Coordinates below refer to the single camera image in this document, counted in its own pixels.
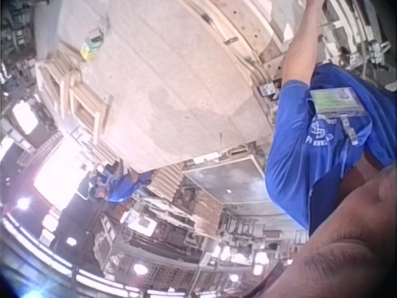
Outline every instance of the blue polo shirt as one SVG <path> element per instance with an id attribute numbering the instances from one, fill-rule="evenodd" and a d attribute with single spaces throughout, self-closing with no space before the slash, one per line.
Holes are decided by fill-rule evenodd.
<path id="1" fill-rule="evenodd" d="M 136 182 L 131 180 L 129 174 L 120 178 L 111 179 L 107 190 L 107 200 L 109 202 L 121 203 L 128 200 L 142 185 L 151 179 L 151 172 L 145 172 L 139 175 Z"/>
<path id="2" fill-rule="evenodd" d="M 351 87 L 367 115 L 350 117 L 358 145 L 340 119 L 316 114 L 310 90 Z M 382 166 L 396 161 L 396 99 L 332 64 L 316 67 L 308 86 L 284 84 L 265 169 L 270 198 L 312 234 L 337 207 L 344 175 L 369 151 Z"/>

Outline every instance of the bright window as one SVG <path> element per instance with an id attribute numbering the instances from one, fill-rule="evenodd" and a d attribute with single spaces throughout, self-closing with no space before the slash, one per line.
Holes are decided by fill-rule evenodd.
<path id="1" fill-rule="evenodd" d="M 9 137 L 4 137 L 4 139 L 0 143 L 0 161 L 6 155 L 8 149 L 11 148 L 12 144 L 14 143 L 14 140 Z"/>
<path id="2" fill-rule="evenodd" d="M 86 175 L 80 168 L 79 152 L 77 143 L 64 139 L 35 178 L 36 189 L 58 210 L 63 210 L 69 204 Z"/>
<path id="3" fill-rule="evenodd" d="M 58 226 L 58 220 L 54 218 L 52 215 L 47 214 L 43 219 L 43 227 L 45 227 L 48 231 L 54 232 Z"/>
<path id="4" fill-rule="evenodd" d="M 16 104 L 12 109 L 20 127 L 28 135 L 38 124 L 38 120 L 35 114 L 30 109 L 30 105 L 27 102 L 21 101 Z"/>

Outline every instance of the skin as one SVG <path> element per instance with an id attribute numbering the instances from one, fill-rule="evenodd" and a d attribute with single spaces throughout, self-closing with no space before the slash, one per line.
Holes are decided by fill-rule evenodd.
<path id="1" fill-rule="evenodd" d="M 396 166 L 349 194 L 263 295 L 371 297 L 395 263 Z"/>
<path id="2" fill-rule="evenodd" d="M 283 83 L 310 84 L 324 0 L 307 0 L 284 62 Z M 339 207 L 294 257 L 263 297 L 368 297 L 396 254 L 396 165 L 381 170 L 365 152 L 339 187 Z"/>

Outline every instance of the label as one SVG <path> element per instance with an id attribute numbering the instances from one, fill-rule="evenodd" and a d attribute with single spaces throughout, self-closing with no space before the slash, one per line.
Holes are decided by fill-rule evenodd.
<path id="1" fill-rule="evenodd" d="M 317 114 L 326 117 L 354 117 L 365 114 L 364 106 L 352 88 L 310 91 Z"/>

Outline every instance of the printed logo on shirt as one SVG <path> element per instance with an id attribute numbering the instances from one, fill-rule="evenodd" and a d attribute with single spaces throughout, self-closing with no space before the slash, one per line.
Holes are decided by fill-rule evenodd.
<path id="1" fill-rule="evenodd" d="M 316 138 L 323 138 L 325 136 L 325 129 L 321 129 L 320 128 L 320 124 L 318 123 L 318 121 L 313 122 L 311 124 L 311 130 L 310 132 L 313 135 L 316 135 Z"/>
<path id="2" fill-rule="evenodd" d="M 327 123 L 329 124 L 336 124 L 336 119 L 326 119 Z M 320 127 L 320 124 L 318 121 L 313 122 L 311 124 L 311 130 L 310 133 L 315 136 L 315 139 L 311 135 L 308 135 L 305 140 L 305 144 L 309 143 L 315 147 L 322 147 L 328 145 L 329 141 L 331 141 L 334 138 L 334 135 L 331 133 L 327 133 L 325 129 L 322 129 Z"/>

